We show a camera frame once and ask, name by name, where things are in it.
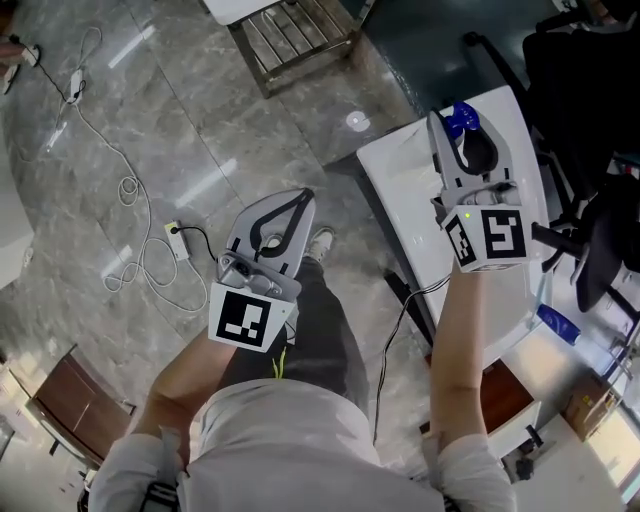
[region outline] power cord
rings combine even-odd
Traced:
[[[91,31],[95,31],[98,33],[98,41],[96,42],[96,44],[93,46],[93,48],[91,48],[91,50],[89,50],[84,56],[82,55],[83,51],[84,51],[84,44],[86,42],[87,36],[89,35],[89,33]],[[9,36],[9,41],[11,41],[14,44],[18,44],[20,46],[22,46],[23,48],[25,48],[30,54],[31,56],[35,59],[36,56],[34,55],[34,53],[31,51],[30,48],[28,48],[26,45],[22,44],[20,42],[20,38],[16,35],[11,35]],[[64,89],[67,89],[69,87],[69,85],[71,84],[71,77],[73,76],[73,74],[78,71],[80,69],[80,67],[82,66],[82,64],[84,64],[84,62],[91,56],[93,55],[93,53],[100,47],[100,45],[102,44],[102,30],[100,30],[98,27],[88,27],[87,30],[85,30],[85,33],[82,36],[82,40],[80,41],[80,51],[78,54],[78,64],[76,65],[75,69],[73,70],[73,72],[71,73],[71,76],[69,77],[69,80],[67,80],[67,83],[64,86]],[[40,55],[40,59],[37,59],[38,63],[37,63],[37,67],[39,67],[42,72],[44,73],[44,75],[47,77],[47,79],[49,80],[49,82],[51,82],[51,84],[55,87],[56,91],[58,92],[58,94],[60,95],[60,101],[58,102],[58,112],[56,114],[56,121],[55,124],[53,125],[53,130],[51,130],[52,133],[55,133],[56,130],[58,129],[58,124],[60,122],[60,116],[62,115],[62,111],[65,107],[65,105],[75,105],[76,101],[78,101],[78,98],[80,97],[80,94],[87,88],[87,82],[86,80],[82,80],[80,82],[80,88],[79,90],[73,95],[73,101],[69,101],[71,99],[71,97],[66,97],[64,95],[64,92],[60,89],[60,87],[58,87],[58,84],[56,84],[56,82],[51,78],[51,76],[49,75],[49,73],[47,73],[47,70],[44,69],[44,67],[42,66],[42,55]],[[15,141],[13,142],[14,146],[16,147],[17,150],[17,154],[18,154],[18,158],[20,158],[20,160],[22,160],[24,163],[27,164],[32,164],[34,163],[36,160],[38,160],[39,156],[40,156],[40,152],[42,151],[42,148],[45,146],[45,144],[43,144],[38,151],[36,151],[35,156],[31,159],[28,160],[26,159],[23,155],[22,152],[20,151],[20,148],[18,146],[18,144],[15,143]]]
[[[100,140],[104,143],[105,146],[107,146],[114,153],[118,154],[120,158],[122,158],[122,161],[126,164],[127,168],[129,169],[130,175],[122,178],[120,180],[120,183],[118,184],[118,200],[120,201],[120,204],[126,207],[133,206],[138,201],[141,191],[147,203],[147,219],[148,219],[147,230],[142,240],[142,246],[140,248],[140,253],[138,254],[138,259],[136,261],[131,261],[127,263],[124,269],[122,270],[120,277],[116,277],[112,275],[106,276],[103,280],[104,287],[112,293],[117,293],[122,289],[124,285],[130,284],[133,281],[135,281],[136,277],[138,276],[138,272],[142,270],[142,275],[146,279],[147,284],[149,285],[153,293],[155,293],[164,302],[166,302],[167,304],[170,304],[176,309],[179,309],[180,311],[184,311],[185,313],[197,313],[198,311],[201,311],[209,302],[209,290],[207,289],[207,285],[205,284],[204,279],[202,278],[200,273],[196,270],[196,268],[193,266],[193,263],[191,263],[191,260],[186,260],[187,264],[189,265],[189,268],[191,268],[193,273],[196,276],[198,276],[198,279],[200,280],[200,284],[202,284],[202,288],[204,289],[204,301],[202,302],[202,305],[200,307],[196,309],[183,308],[179,304],[176,304],[175,302],[167,299],[164,295],[162,295],[156,289],[156,286],[158,288],[167,288],[175,282],[176,278],[178,277],[178,261],[176,260],[176,257],[173,254],[173,251],[171,250],[171,247],[167,242],[165,242],[161,238],[152,238],[149,236],[149,234],[151,233],[151,202],[149,201],[149,195],[147,194],[147,191],[144,188],[142,181],[140,181],[140,179],[136,175],[135,171],[133,170],[133,167],[129,163],[129,160],[124,155],[124,153],[119,149],[115,148],[109,141],[107,141],[107,139],[104,138],[104,136],[98,130],[96,130],[91,125],[91,123],[89,123],[89,121],[85,119],[78,105],[75,105],[75,108],[76,108],[76,111],[78,112],[78,115],[80,116],[80,119],[82,119],[84,124],[100,138]],[[167,250],[169,251],[169,254],[171,255],[171,260],[173,261],[174,273],[173,273],[173,277],[167,283],[159,282],[155,277],[153,277],[153,274],[151,274],[145,267],[145,254],[146,254],[147,245],[149,244],[149,242],[158,242],[162,244],[164,247],[167,248]],[[127,279],[125,276],[129,268],[131,267],[133,267],[135,270],[134,270],[133,276],[130,279]],[[111,288],[107,284],[109,281],[115,281],[116,287]]]
[[[171,234],[175,235],[176,233],[180,233],[180,231],[187,231],[189,229],[193,229],[195,231],[199,231],[200,233],[202,233],[202,236],[204,236],[204,239],[207,242],[207,249],[209,251],[209,256],[211,256],[211,259],[213,261],[215,261],[216,263],[218,263],[218,258],[216,258],[213,255],[213,251],[211,250],[211,244],[209,244],[209,237],[207,236],[207,234],[205,233],[204,229],[199,228],[198,226],[182,226],[179,228],[171,228]]]
[[[288,321],[285,322],[285,325],[293,331],[293,334],[291,335],[291,337],[287,336],[287,341],[291,341],[293,338],[296,337],[296,330],[293,328],[293,325],[291,325]]]
[[[385,380],[385,377],[387,376],[387,353],[389,352],[389,347],[391,347],[393,338],[395,337],[395,335],[398,333],[398,330],[400,329],[400,322],[402,321],[402,317],[404,317],[404,314],[407,311],[407,308],[409,307],[409,302],[411,301],[411,299],[413,299],[416,295],[427,295],[429,293],[438,291],[440,288],[442,288],[445,284],[449,282],[450,277],[451,277],[451,274],[447,275],[446,277],[443,277],[439,281],[436,281],[435,283],[427,286],[426,288],[422,288],[421,290],[417,290],[413,292],[404,301],[404,305],[402,306],[402,311],[400,312],[398,321],[396,322],[396,325],[393,331],[391,332],[391,335],[387,339],[387,342],[384,345],[384,350],[382,352],[382,368],[380,369],[380,380],[378,382],[378,391],[376,394],[376,414],[375,414],[375,419],[373,423],[374,444],[378,439],[378,421],[380,419],[380,397],[382,395],[382,386],[384,385],[384,380]]]
[[[83,55],[84,45],[85,45],[87,36],[89,35],[89,33],[91,31],[95,31],[95,32],[98,33],[98,42],[95,44],[95,46],[90,51],[88,51],[86,54]],[[14,36],[13,39],[10,38],[10,40],[12,42],[14,42],[15,44],[22,45],[24,48],[27,49],[27,51],[29,53],[31,53],[31,55],[34,58],[36,57],[34,55],[34,53],[29,48],[27,48],[25,45],[20,43],[20,40],[19,40],[19,38],[17,36]],[[85,31],[84,35],[82,36],[82,40],[80,42],[80,51],[79,51],[79,54],[78,54],[78,64],[76,65],[75,70],[71,74],[72,76],[76,71],[78,71],[80,69],[82,64],[98,49],[98,47],[101,44],[102,44],[102,31],[98,27],[89,27],[89,28],[87,28],[87,30]],[[91,123],[89,123],[89,121],[87,121],[85,119],[85,117],[82,115],[82,112],[80,111],[80,107],[76,104],[76,101],[78,100],[78,98],[80,96],[80,93],[86,88],[86,85],[87,85],[86,82],[84,80],[82,80],[80,82],[80,88],[73,95],[73,98],[74,98],[73,101],[68,101],[68,98],[65,97],[65,95],[62,92],[62,90],[60,89],[60,87],[58,87],[58,85],[51,78],[49,73],[47,73],[47,71],[42,67],[42,65],[40,64],[39,61],[38,61],[38,66],[40,67],[42,72],[45,74],[45,76],[49,79],[49,81],[53,84],[53,86],[56,88],[56,91],[58,91],[58,94],[60,95],[60,101],[58,103],[58,113],[56,115],[56,122],[55,122],[55,125],[54,125],[54,128],[53,128],[54,133],[58,128],[58,123],[60,122],[60,116],[62,114],[62,110],[63,110],[64,105],[66,104],[66,105],[74,106],[76,111],[78,112],[78,116],[80,117],[82,122],[94,134],[96,134],[96,136],[98,136],[98,138],[103,142],[103,144],[105,146],[107,146],[114,153],[118,154],[120,156],[120,158],[122,158],[122,161],[127,166],[127,169],[129,169],[129,173],[130,173],[129,176],[125,176],[124,178],[122,178],[122,180],[120,180],[120,183],[118,184],[118,200],[120,201],[120,204],[122,206],[125,206],[125,207],[131,207],[131,206],[135,205],[136,202],[138,201],[139,197],[140,197],[140,192],[142,192],[142,194],[144,195],[145,201],[147,203],[147,229],[145,231],[144,239],[142,240],[142,245],[140,247],[140,252],[138,253],[137,260],[127,263],[125,265],[124,269],[122,270],[122,273],[120,274],[120,277],[116,277],[116,276],[113,276],[113,275],[109,275],[109,276],[104,277],[104,279],[103,279],[104,287],[107,290],[109,290],[110,292],[112,292],[112,293],[117,293],[123,288],[123,286],[134,282],[136,280],[136,278],[138,277],[138,272],[142,271],[142,275],[146,279],[147,284],[149,285],[149,287],[151,288],[153,293],[157,297],[159,297],[162,301],[166,302],[167,304],[170,304],[171,306],[173,306],[176,309],[178,309],[180,311],[183,311],[185,313],[197,313],[197,312],[201,311],[202,309],[204,309],[204,307],[209,302],[209,290],[207,289],[207,285],[205,284],[204,279],[202,278],[200,273],[196,270],[196,268],[191,263],[191,260],[187,260],[187,264],[189,265],[191,270],[194,272],[194,274],[196,274],[196,276],[198,276],[198,279],[200,280],[200,284],[202,285],[202,288],[204,289],[204,301],[202,302],[201,306],[199,306],[196,309],[184,308],[184,307],[180,306],[179,304],[176,304],[175,302],[167,299],[164,295],[162,295],[157,290],[157,288],[167,288],[167,287],[171,286],[175,282],[176,278],[178,277],[178,261],[177,261],[175,255],[174,255],[173,251],[171,250],[171,247],[169,246],[169,244],[167,242],[165,242],[164,240],[162,240],[160,238],[152,238],[152,237],[149,236],[149,234],[151,233],[151,218],[152,218],[151,217],[151,202],[149,201],[149,195],[147,194],[147,191],[144,188],[144,185],[143,185],[142,181],[140,181],[140,179],[136,175],[135,171],[133,170],[133,167],[129,163],[129,160],[127,159],[127,157],[125,156],[125,154],[122,151],[120,151],[119,149],[114,147],[109,141],[107,141],[107,139],[105,139],[105,137],[98,130],[96,130],[91,125]],[[68,82],[67,82],[67,84],[65,85],[64,88],[67,89],[69,87],[70,83],[71,83],[71,78],[69,78],[69,80],[68,80]],[[20,155],[19,149],[18,149],[18,156],[24,162],[32,163],[35,160],[37,160],[38,155],[40,154],[41,150],[42,150],[42,147],[37,151],[36,157],[31,161],[25,160],[22,157],[22,155]],[[169,254],[171,255],[171,259],[173,261],[173,270],[174,270],[174,272],[173,272],[173,277],[166,283],[161,283],[160,281],[158,281],[153,276],[153,274],[151,274],[145,267],[145,255],[146,255],[147,246],[148,246],[148,244],[150,242],[156,242],[156,243],[162,244],[164,247],[166,247],[166,249],[169,251]],[[126,274],[129,271],[129,269],[132,268],[132,267],[134,268],[133,276],[131,276],[130,279],[127,279],[126,278]],[[116,283],[115,288],[112,288],[111,286],[109,286],[108,283],[111,282],[111,281],[115,281],[115,283]]]
[[[87,53],[87,55],[85,55],[84,58],[82,58],[82,50],[84,48],[84,42],[85,42],[85,39],[87,37],[87,34],[91,30],[96,30],[100,34],[100,39],[99,39],[98,43],[91,49],[91,51],[89,53]],[[73,95],[73,100],[70,101],[72,97],[71,96],[69,96],[69,97],[65,96],[64,92],[62,91],[62,89],[60,89],[58,84],[55,82],[55,80],[53,78],[51,78],[51,75],[49,75],[47,70],[42,65],[42,55],[40,55],[39,57],[36,57],[36,55],[31,51],[31,48],[29,48],[26,44],[22,43],[20,41],[20,38],[18,36],[14,35],[14,34],[9,36],[9,41],[11,41],[13,44],[22,46],[25,50],[27,50],[31,54],[31,56],[36,61],[36,67],[40,68],[40,71],[42,71],[44,76],[47,77],[47,80],[49,80],[51,85],[53,85],[53,87],[55,87],[55,89],[56,89],[56,91],[58,91],[58,94],[60,95],[60,98],[61,98],[62,101],[64,101],[65,103],[67,103],[69,105],[73,105],[76,101],[78,101],[78,98],[80,97],[80,93],[82,93],[82,91],[84,91],[84,89],[87,86],[87,83],[84,80],[82,80],[82,82],[80,82],[80,89]],[[98,48],[98,46],[100,46],[101,43],[102,43],[102,31],[98,27],[89,27],[87,29],[87,31],[84,33],[84,36],[83,36],[82,41],[80,43],[80,58],[79,58],[78,65],[76,66],[76,69],[74,70],[73,73],[75,73],[80,68],[80,66],[87,59],[87,57],[89,57],[89,55],[91,55]],[[69,82],[65,86],[65,89],[69,86],[70,83],[71,83],[71,79],[69,79]]]

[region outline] forearm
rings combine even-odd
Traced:
[[[433,348],[431,410],[441,448],[473,433],[484,433],[480,384],[484,356],[484,273],[459,271],[451,282]]]
[[[170,400],[191,417],[216,392],[236,347],[211,341],[205,328],[162,370],[151,395]]]
[[[236,348],[208,339],[202,331],[158,375],[134,433],[161,437],[160,427],[178,430],[180,455],[189,461],[189,427],[216,392]]]

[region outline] dark gray pants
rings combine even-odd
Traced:
[[[360,350],[338,298],[324,281],[320,263],[302,259],[296,279],[298,296],[295,346],[286,345],[282,329],[266,354],[238,349],[229,362],[220,388],[274,376],[272,359],[280,359],[287,346],[285,379],[308,382],[333,391],[367,414],[369,384]]]

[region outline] metal rack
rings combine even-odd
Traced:
[[[228,28],[260,92],[268,98],[272,92],[270,84],[291,68],[312,57],[340,48],[344,49],[344,56],[348,55],[375,2],[376,0],[366,0],[357,19],[351,20],[348,27],[342,26],[318,0],[284,0],[255,12],[229,25]],[[278,16],[286,20],[286,25],[278,23]],[[304,23],[296,23],[296,18]],[[269,31],[260,30],[259,25],[268,28]],[[296,34],[299,39],[297,44],[293,41],[291,33],[287,35],[287,29]],[[264,55],[261,57],[257,49],[251,45],[247,30],[253,32],[252,36],[261,43],[263,50],[268,50],[276,62],[275,66],[267,63]],[[322,42],[314,44],[312,39],[320,39]],[[307,49],[301,51],[301,45]],[[293,57],[284,58],[282,50],[285,48]]]

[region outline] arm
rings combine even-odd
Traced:
[[[202,331],[158,375],[131,435],[116,441],[91,485],[89,510],[138,510],[163,466],[160,427],[180,432],[180,458],[189,462],[189,427],[215,393],[235,347]]]
[[[439,449],[471,434],[485,434],[480,407],[487,276],[463,274],[454,263],[433,348],[431,410]]]
[[[236,347],[211,341],[205,328],[162,370],[151,386],[133,433],[161,438],[160,427],[180,432],[180,456],[189,462],[189,427],[216,392]]]
[[[491,453],[480,406],[488,278],[454,264],[433,348],[431,410],[442,492],[462,512],[515,512],[515,493]]]

